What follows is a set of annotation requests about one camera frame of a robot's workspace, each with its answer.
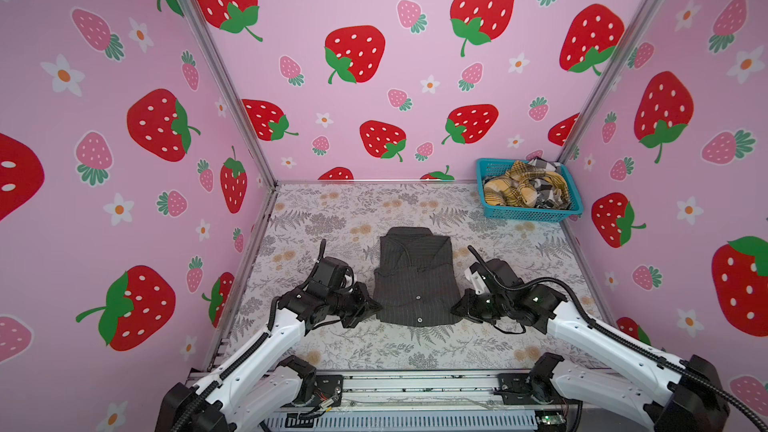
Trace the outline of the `dark grey pinstriped shirt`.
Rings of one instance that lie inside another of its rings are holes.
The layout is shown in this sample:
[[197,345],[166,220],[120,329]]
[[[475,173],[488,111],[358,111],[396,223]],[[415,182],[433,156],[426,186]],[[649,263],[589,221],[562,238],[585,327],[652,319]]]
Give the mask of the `dark grey pinstriped shirt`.
[[377,319],[406,327],[454,325],[451,308],[460,300],[451,238],[425,227],[393,227],[380,237],[374,271]]

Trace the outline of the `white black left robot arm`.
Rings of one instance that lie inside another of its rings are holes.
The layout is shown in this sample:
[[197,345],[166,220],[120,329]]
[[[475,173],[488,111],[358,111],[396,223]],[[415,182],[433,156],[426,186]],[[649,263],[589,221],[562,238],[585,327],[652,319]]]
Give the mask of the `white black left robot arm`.
[[314,367],[298,359],[279,363],[280,357],[328,316],[354,328],[382,309],[359,282],[320,295],[296,287],[274,298],[256,336],[193,386],[177,383],[165,394],[155,429],[248,431],[284,404],[310,401]]

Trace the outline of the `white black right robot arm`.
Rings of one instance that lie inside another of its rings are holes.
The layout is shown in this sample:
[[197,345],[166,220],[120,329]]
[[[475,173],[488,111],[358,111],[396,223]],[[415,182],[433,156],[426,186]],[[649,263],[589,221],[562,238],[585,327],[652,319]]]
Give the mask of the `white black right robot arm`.
[[452,314],[494,325],[510,318],[575,346],[609,367],[591,372],[554,353],[543,354],[526,382],[514,387],[542,404],[580,401],[621,415],[652,431],[721,431],[730,414],[712,364],[665,353],[584,313],[543,284],[477,294],[466,290]]

